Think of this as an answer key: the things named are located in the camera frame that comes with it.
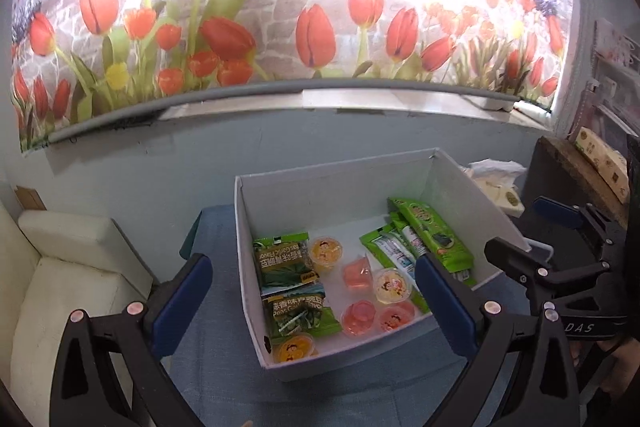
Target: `green snack bag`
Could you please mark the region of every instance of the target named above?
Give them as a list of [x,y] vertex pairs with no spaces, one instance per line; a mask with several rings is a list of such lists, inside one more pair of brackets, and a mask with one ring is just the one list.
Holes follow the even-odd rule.
[[[402,217],[398,212],[390,212],[389,218],[391,222],[396,227],[397,230],[401,233],[401,236],[404,237],[404,244],[407,246],[409,250],[414,254],[414,257],[417,259],[421,255],[425,254],[427,251],[430,251],[425,243],[420,239],[415,230],[412,229],[411,225]],[[452,272],[451,275],[459,280],[460,282],[465,283],[467,286],[475,286],[476,280],[471,277],[471,272],[469,269],[463,269],[460,271]]]
[[389,201],[450,273],[473,268],[474,256],[428,204],[406,198],[389,198]]
[[428,313],[429,306],[415,285],[415,264],[412,261],[412,254],[404,247],[395,227],[385,225],[373,232],[366,233],[360,238],[360,242],[384,268],[398,268],[411,277],[414,285],[410,297],[411,302],[422,313]]
[[324,286],[317,281],[262,300],[271,344],[281,344],[297,333],[323,337],[342,331],[326,305]]
[[308,254],[306,232],[254,241],[254,257],[262,296],[318,279]]

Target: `white cushion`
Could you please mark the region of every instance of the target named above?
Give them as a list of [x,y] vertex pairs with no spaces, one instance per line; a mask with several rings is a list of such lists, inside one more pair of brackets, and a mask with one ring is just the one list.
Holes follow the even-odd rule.
[[18,225],[41,255],[121,273],[140,295],[149,295],[151,275],[108,217],[27,210]]
[[7,386],[15,325],[39,260],[38,252],[0,204],[0,379]]
[[[50,257],[40,260],[22,303],[11,359],[10,392],[33,427],[49,426],[51,380],[69,314],[78,308],[90,316],[120,313],[136,300],[143,299],[120,274]],[[124,361],[114,356],[120,357],[116,371],[130,394]]]

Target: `blue tablecloth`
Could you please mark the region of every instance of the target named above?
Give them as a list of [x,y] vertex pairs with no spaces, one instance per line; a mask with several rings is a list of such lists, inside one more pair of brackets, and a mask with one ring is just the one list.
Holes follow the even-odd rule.
[[[305,380],[280,382],[260,368],[242,313],[232,205],[202,211],[193,252],[213,263],[213,284],[174,354],[170,375],[207,427],[424,424],[464,366],[440,330],[373,359]],[[524,290],[504,275],[485,298],[527,313]],[[476,425],[487,425],[514,359],[504,364]]]

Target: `stone wall painting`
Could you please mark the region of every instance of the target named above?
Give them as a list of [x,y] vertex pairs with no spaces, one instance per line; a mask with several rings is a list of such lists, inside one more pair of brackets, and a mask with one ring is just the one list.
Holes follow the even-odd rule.
[[192,90],[309,78],[444,82],[548,109],[573,0],[14,0],[23,151]]

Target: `white cardboard box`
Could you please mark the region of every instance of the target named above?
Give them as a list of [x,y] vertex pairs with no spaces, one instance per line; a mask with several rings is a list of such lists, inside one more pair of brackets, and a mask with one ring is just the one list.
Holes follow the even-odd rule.
[[[266,322],[255,272],[253,238],[307,231],[309,237],[329,235],[343,246],[343,263],[367,250],[364,233],[386,223],[391,196],[430,204],[475,256],[478,286],[500,270],[484,257],[484,244],[502,237],[523,250],[529,245],[511,221],[442,150],[397,153],[362,160],[316,165],[236,177],[236,232],[242,307],[260,365],[281,380],[325,373],[375,357],[437,327],[433,315],[422,315],[396,331],[378,330],[364,337],[336,333],[317,339],[318,355],[276,363],[265,346]],[[369,256],[372,269],[377,261]],[[322,276],[327,300],[338,318],[362,298],[341,284],[341,269]]]

